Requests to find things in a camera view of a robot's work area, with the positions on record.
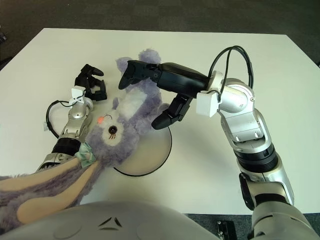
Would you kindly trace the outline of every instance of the green ribbon bow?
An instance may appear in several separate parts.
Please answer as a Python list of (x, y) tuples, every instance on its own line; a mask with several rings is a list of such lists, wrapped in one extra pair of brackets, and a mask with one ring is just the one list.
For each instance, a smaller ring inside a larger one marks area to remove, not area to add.
[(82, 168), (90, 166), (96, 161), (92, 148), (86, 142), (81, 143), (79, 151), (75, 153), (75, 156), (80, 159)]

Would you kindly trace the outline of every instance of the bunny nose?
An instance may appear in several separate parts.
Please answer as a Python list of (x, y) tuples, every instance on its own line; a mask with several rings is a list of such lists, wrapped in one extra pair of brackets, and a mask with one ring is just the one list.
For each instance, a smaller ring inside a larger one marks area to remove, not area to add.
[(97, 124), (102, 124), (102, 122), (104, 121), (104, 119), (105, 119), (104, 116), (100, 116), (100, 117), (98, 117), (96, 123), (97, 123)]

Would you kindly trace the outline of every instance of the silver forearm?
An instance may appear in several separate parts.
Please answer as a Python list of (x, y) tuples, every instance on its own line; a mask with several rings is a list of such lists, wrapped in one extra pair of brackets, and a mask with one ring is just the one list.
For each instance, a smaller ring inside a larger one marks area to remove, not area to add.
[(92, 121), (93, 103), (89, 98), (83, 98), (84, 103), (76, 102), (68, 113), (68, 122), (53, 147), (38, 170), (52, 165), (63, 164), (74, 157), (80, 144), (85, 141), (89, 124)]
[(241, 190), (248, 208), (253, 210), (261, 196), (281, 198), (294, 204), (294, 193), (272, 144), (266, 122), (255, 109), (251, 88), (238, 79), (230, 78), (219, 105), (221, 125), (234, 150), (242, 174)]

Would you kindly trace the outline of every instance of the stuffed bunny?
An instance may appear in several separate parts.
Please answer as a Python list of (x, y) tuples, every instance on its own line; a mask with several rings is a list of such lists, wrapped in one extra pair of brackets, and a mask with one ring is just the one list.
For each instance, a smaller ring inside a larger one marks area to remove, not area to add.
[[(161, 60), (151, 49), (141, 52), (139, 59)], [(122, 74), (128, 60), (116, 61)], [(131, 85), (124, 98), (115, 98), (112, 109), (97, 119), (75, 158), (34, 174), (0, 177), (0, 234), (78, 205), (105, 168), (120, 165), (134, 152), (140, 136), (167, 107), (150, 79)]]

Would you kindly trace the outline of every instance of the gray carpet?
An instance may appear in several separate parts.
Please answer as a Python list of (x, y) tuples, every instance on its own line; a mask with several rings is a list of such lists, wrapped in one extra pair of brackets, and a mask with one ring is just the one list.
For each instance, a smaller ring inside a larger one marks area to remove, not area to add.
[[(0, 31), (8, 37), (0, 60), (16, 55), (42, 28), (81, 28), (286, 34), (319, 62), (319, 10), (320, 0), (0, 0)], [(189, 217), (215, 234), (218, 219), (233, 220), (240, 240), (251, 226), (244, 215)], [(319, 234), (319, 214), (307, 218)]]

